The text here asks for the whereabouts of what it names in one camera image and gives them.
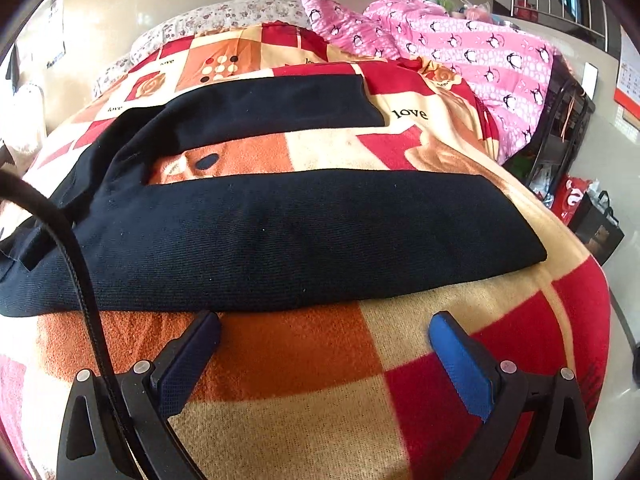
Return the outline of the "floral pillow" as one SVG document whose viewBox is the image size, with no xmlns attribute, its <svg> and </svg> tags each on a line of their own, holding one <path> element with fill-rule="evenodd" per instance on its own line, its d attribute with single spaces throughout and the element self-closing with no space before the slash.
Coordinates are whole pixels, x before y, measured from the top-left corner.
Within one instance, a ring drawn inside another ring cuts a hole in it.
<svg viewBox="0 0 640 480">
<path fill-rule="evenodd" d="M 298 0 L 229 0 L 178 14 L 134 40 L 129 51 L 108 66 L 93 83 L 91 96 L 93 99 L 102 96 L 119 78 L 168 42 L 212 30 L 242 28 L 275 21 L 310 27 L 307 14 Z"/>
</svg>

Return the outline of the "metal stair railing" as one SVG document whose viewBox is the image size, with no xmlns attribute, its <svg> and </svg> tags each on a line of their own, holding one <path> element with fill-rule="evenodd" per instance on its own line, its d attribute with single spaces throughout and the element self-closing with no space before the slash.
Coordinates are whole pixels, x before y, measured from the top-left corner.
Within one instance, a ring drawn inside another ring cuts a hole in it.
<svg viewBox="0 0 640 480">
<path fill-rule="evenodd" d="M 610 18 L 603 0 L 511 0 L 514 18 L 577 37 L 608 52 Z"/>
</svg>

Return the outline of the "pink penguin quilt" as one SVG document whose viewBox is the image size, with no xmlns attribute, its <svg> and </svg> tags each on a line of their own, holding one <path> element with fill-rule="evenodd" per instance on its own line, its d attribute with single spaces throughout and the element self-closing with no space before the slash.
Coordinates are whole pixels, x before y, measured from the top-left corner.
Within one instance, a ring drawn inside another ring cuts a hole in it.
<svg viewBox="0 0 640 480">
<path fill-rule="evenodd" d="M 497 126 L 503 164 L 533 139 L 558 51 L 510 26 L 453 18 L 425 0 L 375 0 L 357 13 L 334 0 L 299 0 L 311 29 L 330 44 L 375 58 L 422 58 L 436 79 L 459 75 Z"/>
</svg>

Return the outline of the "red shopping bag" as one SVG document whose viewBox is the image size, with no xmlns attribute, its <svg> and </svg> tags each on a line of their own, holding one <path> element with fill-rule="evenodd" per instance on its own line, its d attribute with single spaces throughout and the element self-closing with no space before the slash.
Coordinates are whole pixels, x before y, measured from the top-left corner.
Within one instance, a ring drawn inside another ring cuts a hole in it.
<svg viewBox="0 0 640 480">
<path fill-rule="evenodd" d="M 568 174 L 560 180 L 551 210 L 566 226 L 570 224 L 570 220 L 574 217 L 577 207 L 588 192 L 590 184 L 591 180 Z"/>
</svg>

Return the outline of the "black shopping bag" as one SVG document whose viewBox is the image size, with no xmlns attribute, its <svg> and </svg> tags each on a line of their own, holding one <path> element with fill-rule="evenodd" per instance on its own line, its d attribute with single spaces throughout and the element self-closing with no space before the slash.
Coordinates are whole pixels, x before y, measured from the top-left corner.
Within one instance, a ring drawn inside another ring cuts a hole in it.
<svg viewBox="0 0 640 480">
<path fill-rule="evenodd" d="M 608 261 L 625 236 L 606 191 L 601 191 L 596 198 L 587 194 L 580 201 L 568 227 L 600 266 Z"/>
</svg>

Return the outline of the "red orange checkered blanket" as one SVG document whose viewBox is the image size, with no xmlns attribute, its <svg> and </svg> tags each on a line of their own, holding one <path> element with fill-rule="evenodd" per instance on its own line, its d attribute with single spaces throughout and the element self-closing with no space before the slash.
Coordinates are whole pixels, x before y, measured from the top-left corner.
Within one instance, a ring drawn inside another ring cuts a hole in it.
<svg viewBox="0 0 640 480">
<path fill-rule="evenodd" d="M 422 58 L 355 56 L 282 22 L 165 44 L 48 136 L 25 180 L 50 198 L 126 110 L 199 88 L 284 76 L 358 75 L 378 127 L 314 128 L 164 156 L 150 183 L 328 169 L 481 176 L 534 230 L 547 257 L 526 269 L 390 298 L 222 312 L 221 342 L 171 421 L 212 479 L 441 479 L 480 419 L 468 413 L 427 339 L 449 311 L 500 361 L 527 373 L 574 370 L 593 413 L 611 307 L 600 266 L 551 211 L 499 166 L 495 123 L 457 74 Z M 198 311 L 101 308 L 115 370 L 153 359 Z"/>
</svg>

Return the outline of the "wall calendar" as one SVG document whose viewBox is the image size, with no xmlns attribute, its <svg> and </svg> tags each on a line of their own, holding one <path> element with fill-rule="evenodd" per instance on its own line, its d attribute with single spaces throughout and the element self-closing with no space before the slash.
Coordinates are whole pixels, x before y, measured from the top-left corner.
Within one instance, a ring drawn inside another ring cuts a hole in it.
<svg viewBox="0 0 640 480">
<path fill-rule="evenodd" d="M 631 116 L 640 119 L 640 56 L 623 28 L 620 29 L 620 65 L 614 100 Z"/>
</svg>

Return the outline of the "black storage rack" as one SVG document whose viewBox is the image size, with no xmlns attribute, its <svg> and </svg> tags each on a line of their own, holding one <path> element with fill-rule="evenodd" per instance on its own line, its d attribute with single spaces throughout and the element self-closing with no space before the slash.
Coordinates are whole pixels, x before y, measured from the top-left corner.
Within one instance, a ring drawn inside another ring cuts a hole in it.
<svg viewBox="0 0 640 480">
<path fill-rule="evenodd" d="M 595 109 L 587 92 L 557 56 L 537 129 L 503 167 L 550 205 L 582 146 Z"/>
</svg>

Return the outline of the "black pants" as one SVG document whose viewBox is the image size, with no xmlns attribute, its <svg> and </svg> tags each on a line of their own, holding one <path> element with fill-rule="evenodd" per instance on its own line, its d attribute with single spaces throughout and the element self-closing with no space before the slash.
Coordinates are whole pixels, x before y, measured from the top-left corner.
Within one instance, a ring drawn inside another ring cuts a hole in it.
<svg viewBox="0 0 640 480">
<path fill-rule="evenodd" d="M 390 298 L 543 262 L 472 174 L 328 169 L 152 185 L 162 157 L 314 128 L 378 127 L 358 75 L 245 79 L 126 110 L 52 194 L 104 310 L 275 311 Z"/>
</svg>

